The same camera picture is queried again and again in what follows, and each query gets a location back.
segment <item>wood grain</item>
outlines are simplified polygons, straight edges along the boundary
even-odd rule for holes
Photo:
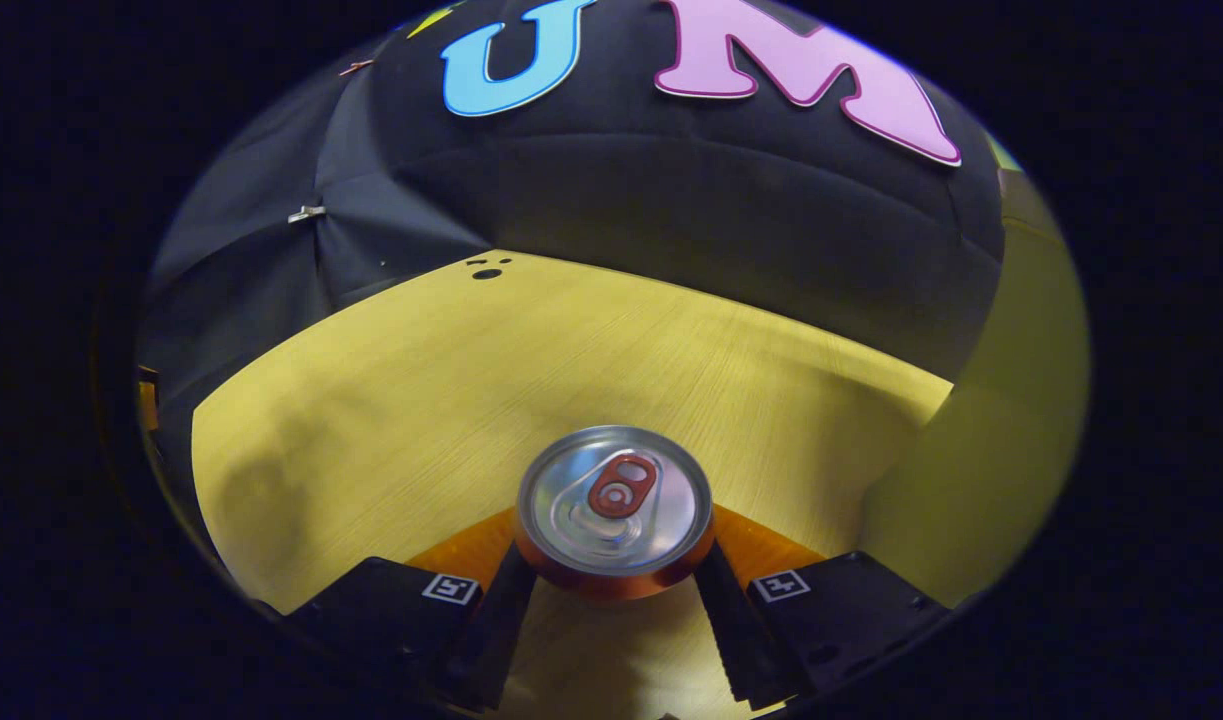
[[[407,560],[512,505],[543,447],[599,424],[675,439],[717,502],[837,555],[863,489],[949,392],[720,297],[517,252],[477,259],[305,329],[196,411],[201,510],[252,597],[291,612],[367,556]],[[471,277],[488,268],[501,274]],[[571,661],[589,647],[605,650],[596,667]],[[751,715],[693,582],[620,606],[539,583],[500,716],[664,711]]]

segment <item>table top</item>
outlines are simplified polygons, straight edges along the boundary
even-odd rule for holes
[[[192,462],[224,564],[290,614],[364,557],[405,561],[511,506],[543,447],[600,424],[665,434],[715,502],[826,556],[852,550],[863,489],[949,389],[739,302],[488,251],[246,366],[196,411]],[[589,648],[596,664],[576,660]],[[693,582],[610,606],[537,583],[493,716],[665,711],[752,715],[731,700]]]

